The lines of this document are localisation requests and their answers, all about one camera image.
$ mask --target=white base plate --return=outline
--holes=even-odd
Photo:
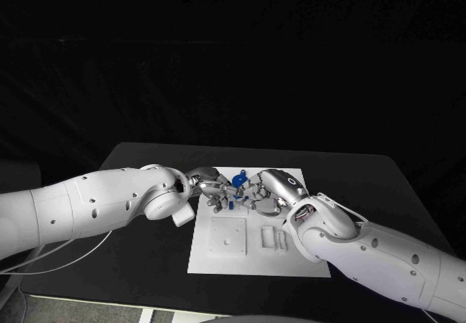
[[[241,170],[245,170],[245,176],[250,178],[266,168],[227,168],[217,167],[218,171],[231,180],[235,175],[240,174]],[[300,183],[305,185],[305,178],[302,170],[297,168],[280,168],[283,171],[289,172]],[[189,257],[189,274],[219,274],[219,275],[261,275],[261,276],[286,276],[286,277],[322,277],[331,278],[331,271],[328,269],[326,261],[315,264],[310,262],[300,254],[293,238],[289,233],[283,231],[282,225],[287,217],[287,214],[280,214],[277,217],[264,217],[253,210],[224,209],[219,213],[214,213],[214,208],[207,206],[208,198],[201,195],[198,216],[195,224],[195,235],[192,238],[192,254]],[[225,218],[225,223],[231,222],[231,230],[228,229],[218,236],[214,234],[217,231],[212,229],[212,220],[215,218]],[[244,219],[245,220],[245,251],[243,254],[241,250],[235,249],[243,245],[243,238],[235,236],[235,242],[228,241],[230,244],[221,245],[228,237],[235,233],[235,225],[238,225],[238,220],[230,219]],[[274,228],[274,238],[276,238],[276,251],[264,251],[261,249],[263,245],[263,232],[261,227]],[[279,232],[283,231],[284,241],[287,245],[287,250],[280,250],[279,246]],[[211,246],[215,245],[217,252],[211,252]],[[228,254],[228,248],[232,246],[231,250],[234,253]]]

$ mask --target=floor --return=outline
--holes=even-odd
[[[142,309],[28,297],[25,323],[139,323]],[[16,291],[0,311],[0,323],[22,323],[25,299]],[[155,311],[150,323],[170,323],[173,312]]]

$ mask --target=black background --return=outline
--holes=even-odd
[[[460,3],[2,3],[0,157],[48,185],[123,141],[388,155],[466,258]]]

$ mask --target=table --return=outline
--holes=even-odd
[[[393,161],[383,155],[155,143],[121,143],[101,170],[162,164],[302,168],[310,194],[323,192],[372,222],[455,254]],[[198,210],[198,199],[191,200]],[[28,276],[32,295],[224,315],[269,314],[322,322],[430,322],[420,309],[391,301],[331,267],[331,279],[188,274],[195,222],[136,218],[97,251],[54,273]],[[42,271],[77,259],[103,236],[77,240],[39,260]]]

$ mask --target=white board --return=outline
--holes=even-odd
[[[231,180],[241,170],[245,170],[245,176],[250,178],[266,168],[217,167],[217,169]],[[279,169],[289,172],[306,187],[300,169]],[[254,198],[250,190],[245,191],[245,195]],[[310,262],[302,256],[290,234],[283,231],[282,225],[287,214],[283,213],[277,217],[264,217],[256,211],[237,205],[234,210],[224,209],[215,214],[214,207],[207,206],[207,201],[208,198],[202,195],[195,220],[188,273],[331,277],[326,261],[319,264]],[[271,237],[274,238],[274,249],[271,249]],[[267,239],[266,248],[263,248],[263,238]]]

